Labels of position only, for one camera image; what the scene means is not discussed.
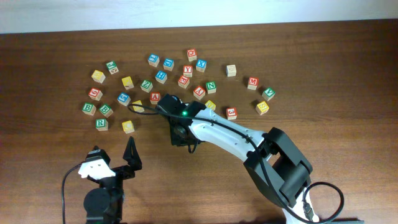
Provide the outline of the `yellow letter C block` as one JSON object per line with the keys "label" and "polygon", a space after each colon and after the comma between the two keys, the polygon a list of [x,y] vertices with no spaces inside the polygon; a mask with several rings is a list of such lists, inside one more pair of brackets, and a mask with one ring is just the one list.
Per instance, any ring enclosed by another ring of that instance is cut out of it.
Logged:
{"label": "yellow letter C block", "polygon": [[133,125],[132,121],[130,121],[130,120],[123,122],[122,127],[123,127],[123,131],[126,134],[133,133],[135,131],[134,125]]}

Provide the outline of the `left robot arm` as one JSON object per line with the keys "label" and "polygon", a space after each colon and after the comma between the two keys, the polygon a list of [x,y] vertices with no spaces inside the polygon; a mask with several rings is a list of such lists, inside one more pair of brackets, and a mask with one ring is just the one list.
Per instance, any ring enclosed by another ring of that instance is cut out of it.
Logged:
{"label": "left robot arm", "polygon": [[87,193],[83,202],[87,223],[121,222],[125,198],[123,182],[135,178],[135,172],[142,169],[132,136],[128,139],[123,159],[126,165],[110,168],[110,157],[106,151],[95,146],[79,168],[81,178],[99,185]]}

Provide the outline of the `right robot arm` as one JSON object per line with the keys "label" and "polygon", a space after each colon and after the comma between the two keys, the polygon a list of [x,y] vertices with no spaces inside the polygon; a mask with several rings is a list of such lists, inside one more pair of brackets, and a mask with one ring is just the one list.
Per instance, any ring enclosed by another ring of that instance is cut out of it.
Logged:
{"label": "right robot arm", "polygon": [[312,165],[282,130],[256,131],[222,118],[198,101],[165,95],[155,107],[167,118],[172,144],[212,143],[241,159],[260,193],[282,208],[287,223],[319,222],[307,192]]}

